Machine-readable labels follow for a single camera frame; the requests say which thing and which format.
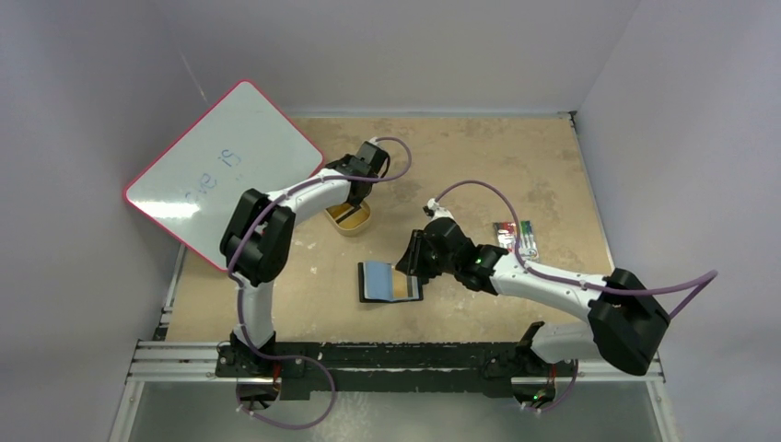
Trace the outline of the gold credit card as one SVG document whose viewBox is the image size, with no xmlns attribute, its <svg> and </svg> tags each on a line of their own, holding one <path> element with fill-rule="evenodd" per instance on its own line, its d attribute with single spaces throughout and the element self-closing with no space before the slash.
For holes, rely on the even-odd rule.
<svg viewBox="0 0 781 442">
<path fill-rule="evenodd" d="M 358 205 L 358 206 L 351 206 L 347 211 L 343 212 L 342 214 L 340 214 L 339 216 L 337 216 L 335 218 L 336 224 L 339 225 L 339 224 L 343 223 L 343 221 L 345 221 L 346 219 L 351 217 L 353 214 L 359 212 L 360 210 L 361 210 L 361 206 L 360 205 Z"/>
<path fill-rule="evenodd" d="M 393 271 L 391 274 L 391 302 L 413 302 L 421 299 L 421 288 L 415 276 Z"/>
</svg>

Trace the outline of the black card holder wallet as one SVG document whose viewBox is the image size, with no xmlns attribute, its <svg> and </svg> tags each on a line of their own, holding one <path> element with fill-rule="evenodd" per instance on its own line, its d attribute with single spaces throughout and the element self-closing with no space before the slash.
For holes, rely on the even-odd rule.
<svg viewBox="0 0 781 442">
<path fill-rule="evenodd" d="M 357 265 L 358 296 L 361 303 L 398 304 L 391 302 L 391 274 L 397 271 L 388 262 L 367 261 Z M 421 299 L 424 299 L 423 285 L 420 283 Z"/>
</svg>

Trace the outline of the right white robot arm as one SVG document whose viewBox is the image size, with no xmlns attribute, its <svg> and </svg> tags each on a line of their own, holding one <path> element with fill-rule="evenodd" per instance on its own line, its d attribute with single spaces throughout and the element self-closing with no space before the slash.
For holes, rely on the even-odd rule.
<svg viewBox="0 0 781 442">
<path fill-rule="evenodd" d="M 525 262 L 505 248 L 474 243 L 450 217 L 414 230 L 395 268 L 423 281 L 449 274 L 474 292 L 525 298 L 577 318 L 543 324 L 519 347 L 519 367 L 531 375 L 563 360 L 599 357 L 643 376 L 670 326 L 670 315 L 633 273 L 600 276 Z"/>
</svg>

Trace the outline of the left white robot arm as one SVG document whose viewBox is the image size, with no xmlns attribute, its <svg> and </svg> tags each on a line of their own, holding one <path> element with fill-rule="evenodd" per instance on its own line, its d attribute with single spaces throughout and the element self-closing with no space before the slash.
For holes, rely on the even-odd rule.
<svg viewBox="0 0 781 442">
<path fill-rule="evenodd" d="M 328 163 L 294 185 L 268 193 L 245 191 L 228 221 L 219 250 L 237 285 L 238 323 L 225 362 L 261 377 L 274 367 L 274 281 L 284 270 L 294 230 L 328 208 L 358 207 L 377 182 L 385 181 L 390 156 L 372 138 L 354 154 Z"/>
</svg>

